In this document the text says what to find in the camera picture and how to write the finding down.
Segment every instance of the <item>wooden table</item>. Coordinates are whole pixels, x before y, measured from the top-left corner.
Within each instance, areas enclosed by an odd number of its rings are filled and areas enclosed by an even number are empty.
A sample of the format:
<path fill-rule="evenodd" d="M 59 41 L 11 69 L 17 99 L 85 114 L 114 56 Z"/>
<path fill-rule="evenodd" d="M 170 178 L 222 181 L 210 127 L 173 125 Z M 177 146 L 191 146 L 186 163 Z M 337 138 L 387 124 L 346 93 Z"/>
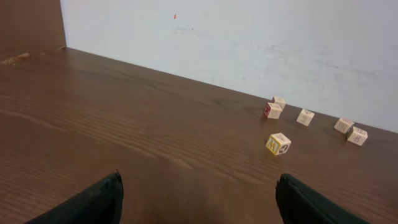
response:
<path fill-rule="evenodd" d="M 0 67 L 0 223 L 22 223 L 118 169 L 121 223 L 282 223 L 290 173 L 372 223 L 398 222 L 398 134 L 362 147 L 316 114 L 77 50 Z M 292 145 L 274 156 L 270 134 Z"/>

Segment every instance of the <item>block face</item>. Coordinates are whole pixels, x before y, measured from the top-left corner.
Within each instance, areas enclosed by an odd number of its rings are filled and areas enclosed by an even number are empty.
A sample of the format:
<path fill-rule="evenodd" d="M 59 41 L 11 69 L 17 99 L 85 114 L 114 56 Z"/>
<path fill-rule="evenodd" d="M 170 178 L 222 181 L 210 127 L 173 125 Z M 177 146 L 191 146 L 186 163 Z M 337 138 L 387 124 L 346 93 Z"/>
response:
<path fill-rule="evenodd" d="M 353 121 L 350 121 L 348 119 L 345 118 L 340 118 L 336 125 L 335 125 L 335 129 L 346 134 L 347 131 L 354 125 Z"/>
<path fill-rule="evenodd" d="M 286 153 L 292 143 L 292 141 L 282 133 L 271 134 L 270 139 L 273 139 L 273 141 L 275 141 L 276 144 L 279 145 L 279 147 L 272 147 L 273 142 L 271 141 L 269 150 L 271 150 L 274 155 Z"/>
<path fill-rule="evenodd" d="M 279 96 L 272 97 L 271 103 L 278 104 L 280 106 L 280 108 L 282 108 L 282 111 L 284 110 L 285 105 L 286 105 L 285 99 L 283 99 L 282 97 L 279 97 Z"/>
<path fill-rule="evenodd" d="M 282 108 L 278 104 L 267 103 L 266 108 L 264 110 L 264 115 L 267 118 L 278 119 L 281 112 Z"/>
<path fill-rule="evenodd" d="M 300 124 L 308 126 L 314 115 L 315 113 L 312 113 L 311 111 L 306 109 L 302 109 L 296 121 L 299 122 Z"/>
<path fill-rule="evenodd" d="M 272 136 L 269 136 L 266 148 L 268 148 L 275 155 L 280 148 L 280 143 L 276 141 Z"/>
<path fill-rule="evenodd" d="M 347 133 L 347 141 L 350 141 L 359 146 L 362 146 L 367 138 L 368 133 L 357 127 L 351 128 L 350 131 Z"/>

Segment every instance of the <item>wooden cube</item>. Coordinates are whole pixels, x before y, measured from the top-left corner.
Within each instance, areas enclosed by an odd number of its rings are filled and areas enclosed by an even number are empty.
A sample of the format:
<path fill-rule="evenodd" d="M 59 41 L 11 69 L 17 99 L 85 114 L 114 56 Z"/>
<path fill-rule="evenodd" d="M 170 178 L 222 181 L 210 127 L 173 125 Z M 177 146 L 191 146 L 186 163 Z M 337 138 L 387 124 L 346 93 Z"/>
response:
<path fill-rule="evenodd" d="M 353 127 L 347 132 L 347 141 L 355 143 L 359 146 L 362 146 L 367 138 L 368 133 L 357 127 Z"/>
<path fill-rule="evenodd" d="M 342 133 L 346 134 L 347 131 L 354 125 L 353 121 L 350 121 L 348 119 L 345 118 L 340 118 L 336 125 L 335 125 L 335 129 L 338 131 L 341 131 Z"/>
<path fill-rule="evenodd" d="M 272 119 L 278 119 L 281 112 L 282 108 L 276 103 L 267 103 L 266 108 L 264 109 L 264 115 L 267 118 Z"/>
<path fill-rule="evenodd" d="M 266 143 L 266 148 L 268 148 L 276 156 L 286 153 L 291 143 L 292 141 L 282 133 L 271 134 Z"/>
<path fill-rule="evenodd" d="M 282 111 L 284 110 L 285 105 L 286 105 L 285 99 L 283 99 L 282 97 L 279 97 L 279 96 L 272 97 L 271 103 L 278 104 L 282 108 Z"/>
<path fill-rule="evenodd" d="M 311 111 L 306 110 L 306 109 L 302 109 L 297 118 L 297 122 L 308 126 L 314 115 L 315 115 L 315 113 L 312 113 Z"/>

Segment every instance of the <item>small white block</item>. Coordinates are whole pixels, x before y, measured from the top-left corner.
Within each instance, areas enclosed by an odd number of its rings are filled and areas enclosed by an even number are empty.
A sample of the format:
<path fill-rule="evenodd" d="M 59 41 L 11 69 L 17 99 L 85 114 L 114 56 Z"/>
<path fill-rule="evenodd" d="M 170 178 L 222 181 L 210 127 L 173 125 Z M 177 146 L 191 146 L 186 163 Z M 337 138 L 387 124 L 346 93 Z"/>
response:
<path fill-rule="evenodd" d="M 357 127 L 351 128 L 347 133 L 347 141 L 355 143 L 359 146 L 362 146 L 362 144 L 365 142 L 365 140 L 367 140 L 367 138 L 368 138 L 368 133 Z"/>
<path fill-rule="evenodd" d="M 267 118 L 278 119 L 282 108 L 276 103 L 267 103 L 264 114 Z"/>
<path fill-rule="evenodd" d="M 308 126 L 314 115 L 315 115 L 315 113 L 312 113 L 311 111 L 306 110 L 306 109 L 302 109 L 300 112 L 300 115 L 297 118 L 297 122 Z"/>
<path fill-rule="evenodd" d="M 266 148 L 268 148 L 276 156 L 286 153 L 291 143 L 292 141 L 282 133 L 271 134 L 266 143 Z"/>
<path fill-rule="evenodd" d="M 282 108 L 282 111 L 284 110 L 285 105 L 286 105 L 285 99 L 283 99 L 282 97 L 279 97 L 279 96 L 272 97 L 271 103 L 278 104 Z"/>
<path fill-rule="evenodd" d="M 347 131 L 354 125 L 353 121 L 350 121 L 348 119 L 345 118 L 340 118 L 336 125 L 335 125 L 335 129 L 338 131 L 341 131 L 342 133 L 346 134 Z"/>

